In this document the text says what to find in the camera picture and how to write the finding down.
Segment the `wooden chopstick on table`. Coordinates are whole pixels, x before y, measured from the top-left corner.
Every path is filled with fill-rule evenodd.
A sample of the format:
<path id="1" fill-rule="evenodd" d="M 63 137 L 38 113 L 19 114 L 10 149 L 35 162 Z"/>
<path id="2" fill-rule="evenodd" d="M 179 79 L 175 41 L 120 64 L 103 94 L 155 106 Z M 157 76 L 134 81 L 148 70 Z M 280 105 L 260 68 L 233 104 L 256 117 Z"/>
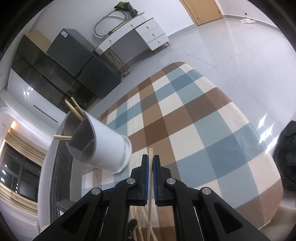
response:
<path id="1" fill-rule="evenodd" d="M 145 212 L 144 207 L 143 206 L 138 207 L 136 210 L 136 214 L 139 215 L 140 221 L 145 222 L 145 225 L 147 226 L 147 240 L 150 240 L 150 238 L 152 237 L 152 240 L 158 241 L 154 233 L 154 230 L 151 227 L 151 222 L 148 219 L 148 216 Z"/>
<path id="2" fill-rule="evenodd" d="M 139 234 L 140 234 L 140 240 L 144 241 L 144 235 L 142 233 L 142 227 L 140 226 L 140 218 L 138 216 L 138 211 L 137 211 L 136 206 L 133 206 L 133 211 L 134 211 L 134 215 L 135 215 L 135 217 L 137 219 L 137 226 L 138 226 L 138 231 L 139 231 Z"/>

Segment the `grey bed mattress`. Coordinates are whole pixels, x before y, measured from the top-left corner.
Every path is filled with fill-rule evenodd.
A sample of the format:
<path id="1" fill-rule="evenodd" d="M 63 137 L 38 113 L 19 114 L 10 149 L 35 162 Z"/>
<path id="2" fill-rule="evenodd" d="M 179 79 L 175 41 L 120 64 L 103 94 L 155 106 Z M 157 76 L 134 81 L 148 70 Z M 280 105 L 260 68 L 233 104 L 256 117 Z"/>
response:
<path id="1" fill-rule="evenodd" d="M 41 168 L 38 190 L 38 222 L 43 227 L 58 217 L 57 202 L 70 199 L 73 157 L 65 141 L 53 140 Z"/>

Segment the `grey white utensil holder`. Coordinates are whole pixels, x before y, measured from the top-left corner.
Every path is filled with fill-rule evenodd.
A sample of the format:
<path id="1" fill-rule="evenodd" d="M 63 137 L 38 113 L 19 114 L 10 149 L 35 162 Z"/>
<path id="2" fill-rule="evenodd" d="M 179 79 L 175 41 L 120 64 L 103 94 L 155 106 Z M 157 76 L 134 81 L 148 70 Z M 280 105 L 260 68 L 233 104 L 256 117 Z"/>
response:
<path id="1" fill-rule="evenodd" d="M 69 112 L 63 134 L 71 155 L 79 162 L 109 173 L 120 173 L 131 160 L 132 144 L 128 137 L 116 133 L 99 120 L 84 112 L 84 119 Z"/>

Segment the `checkered tablecloth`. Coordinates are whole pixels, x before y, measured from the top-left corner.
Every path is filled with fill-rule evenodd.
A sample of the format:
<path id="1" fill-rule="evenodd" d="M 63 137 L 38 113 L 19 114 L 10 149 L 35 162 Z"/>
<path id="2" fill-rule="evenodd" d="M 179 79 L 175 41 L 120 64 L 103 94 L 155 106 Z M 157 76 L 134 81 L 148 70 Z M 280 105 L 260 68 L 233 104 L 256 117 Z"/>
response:
<path id="1" fill-rule="evenodd" d="M 98 120 L 132 144 L 120 173 L 86 167 L 82 194 L 130 176 L 153 149 L 171 175 L 192 188 L 210 187 L 254 226 L 271 222 L 283 196 L 280 174 L 264 142 L 240 109 L 184 62 L 147 78 Z"/>

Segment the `beige curtain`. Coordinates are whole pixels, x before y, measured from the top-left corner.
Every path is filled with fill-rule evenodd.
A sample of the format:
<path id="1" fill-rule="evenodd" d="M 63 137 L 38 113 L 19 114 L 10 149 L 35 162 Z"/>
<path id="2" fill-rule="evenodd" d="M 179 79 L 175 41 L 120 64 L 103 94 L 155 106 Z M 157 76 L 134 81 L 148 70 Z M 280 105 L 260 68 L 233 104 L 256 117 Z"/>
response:
<path id="1" fill-rule="evenodd" d="M 38 164 L 39 166 L 43 165 L 47 153 L 46 150 L 40 148 L 22 136 L 13 135 L 13 133 L 10 132 L 6 134 L 5 141 L 32 162 Z"/>

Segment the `black glass cabinet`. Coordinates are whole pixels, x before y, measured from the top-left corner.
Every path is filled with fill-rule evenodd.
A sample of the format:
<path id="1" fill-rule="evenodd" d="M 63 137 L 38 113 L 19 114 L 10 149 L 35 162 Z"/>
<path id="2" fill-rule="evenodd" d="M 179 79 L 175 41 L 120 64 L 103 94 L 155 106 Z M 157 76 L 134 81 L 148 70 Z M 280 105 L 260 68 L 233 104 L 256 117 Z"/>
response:
<path id="1" fill-rule="evenodd" d="M 66 111 L 71 97 L 86 110 L 96 96 L 72 77 L 27 36 L 23 36 L 12 63 L 12 69 L 37 93 L 55 107 Z"/>

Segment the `dark grey refrigerator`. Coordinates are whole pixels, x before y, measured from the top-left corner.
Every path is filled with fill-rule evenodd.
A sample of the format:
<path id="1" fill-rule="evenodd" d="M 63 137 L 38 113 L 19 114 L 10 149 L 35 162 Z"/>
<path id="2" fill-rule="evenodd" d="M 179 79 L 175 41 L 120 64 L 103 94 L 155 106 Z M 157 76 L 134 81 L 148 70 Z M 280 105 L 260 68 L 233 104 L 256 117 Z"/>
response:
<path id="1" fill-rule="evenodd" d="M 103 99 L 121 83 L 121 75 L 94 49 L 77 30 L 63 28 L 47 54 L 96 97 Z"/>

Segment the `white dressing table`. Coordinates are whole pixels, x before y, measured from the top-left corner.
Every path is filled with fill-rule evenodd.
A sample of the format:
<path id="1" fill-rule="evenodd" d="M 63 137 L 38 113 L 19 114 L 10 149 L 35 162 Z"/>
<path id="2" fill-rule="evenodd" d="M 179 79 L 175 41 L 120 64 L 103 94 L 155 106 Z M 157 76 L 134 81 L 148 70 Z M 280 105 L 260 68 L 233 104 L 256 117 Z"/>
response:
<path id="1" fill-rule="evenodd" d="M 168 44 L 169 38 L 155 18 L 140 13 L 104 37 L 95 52 L 99 56 L 111 54 L 115 63 L 123 68 L 142 52 L 157 53 L 161 46 Z"/>

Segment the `oval mirror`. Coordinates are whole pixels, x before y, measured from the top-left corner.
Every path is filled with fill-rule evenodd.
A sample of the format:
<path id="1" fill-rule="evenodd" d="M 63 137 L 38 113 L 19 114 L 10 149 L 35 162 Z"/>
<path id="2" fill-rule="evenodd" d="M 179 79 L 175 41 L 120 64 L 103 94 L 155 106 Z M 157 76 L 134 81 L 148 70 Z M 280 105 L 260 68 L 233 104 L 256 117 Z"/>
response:
<path id="1" fill-rule="evenodd" d="M 113 10 L 101 18 L 93 28 L 95 37 L 103 39 L 111 35 L 128 20 L 128 15 L 124 11 Z"/>

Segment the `white paper on floor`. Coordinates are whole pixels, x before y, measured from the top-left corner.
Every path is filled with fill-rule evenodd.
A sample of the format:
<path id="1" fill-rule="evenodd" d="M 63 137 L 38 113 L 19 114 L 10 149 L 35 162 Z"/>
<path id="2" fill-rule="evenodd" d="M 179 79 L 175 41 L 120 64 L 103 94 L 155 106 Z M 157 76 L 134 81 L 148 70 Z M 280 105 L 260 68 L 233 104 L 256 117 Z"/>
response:
<path id="1" fill-rule="evenodd" d="M 249 18 L 244 18 L 244 19 L 241 19 L 240 22 L 243 23 L 243 24 L 255 24 L 256 20 L 251 20 Z"/>

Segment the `wooden door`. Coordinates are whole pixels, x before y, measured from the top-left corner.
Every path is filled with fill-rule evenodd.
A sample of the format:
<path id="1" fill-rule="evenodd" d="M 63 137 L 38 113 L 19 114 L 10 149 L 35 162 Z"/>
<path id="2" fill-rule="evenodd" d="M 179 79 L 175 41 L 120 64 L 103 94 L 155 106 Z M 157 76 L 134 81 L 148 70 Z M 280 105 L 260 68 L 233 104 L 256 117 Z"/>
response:
<path id="1" fill-rule="evenodd" d="M 223 18 L 215 0 L 180 0 L 196 25 L 203 25 Z"/>

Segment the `black wrapped flower bouquet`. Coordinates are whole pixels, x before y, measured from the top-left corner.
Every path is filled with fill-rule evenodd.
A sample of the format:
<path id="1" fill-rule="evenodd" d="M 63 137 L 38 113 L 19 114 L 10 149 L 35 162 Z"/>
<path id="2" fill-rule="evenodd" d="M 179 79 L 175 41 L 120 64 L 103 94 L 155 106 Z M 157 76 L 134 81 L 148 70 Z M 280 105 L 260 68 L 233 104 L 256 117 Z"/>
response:
<path id="1" fill-rule="evenodd" d="M 124 11 L 130 14 L 132 18 L 138 15 L 138 11 L 132 7 L 130 2 L 120 1 L 115 7 L 115 10 Z"/>

